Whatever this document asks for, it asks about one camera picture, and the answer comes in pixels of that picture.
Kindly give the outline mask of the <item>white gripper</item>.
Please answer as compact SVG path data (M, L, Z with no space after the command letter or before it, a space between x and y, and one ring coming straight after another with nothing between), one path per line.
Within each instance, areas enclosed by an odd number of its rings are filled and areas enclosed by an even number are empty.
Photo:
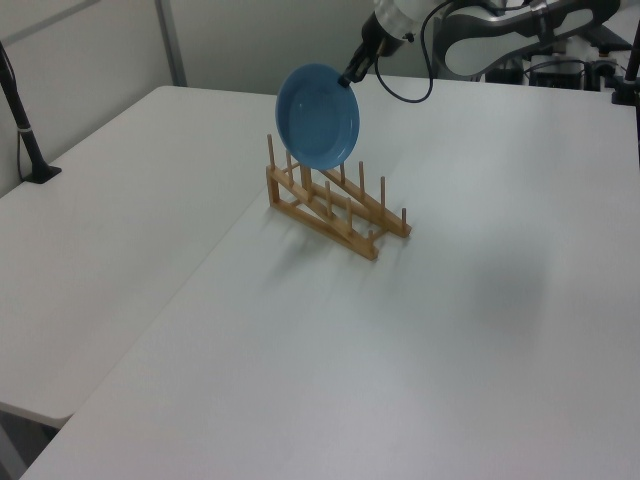
M361 29L361 45L338 79L343 88L361 82L376 56L389 57L405 42L406 16L397 8L378 8Z

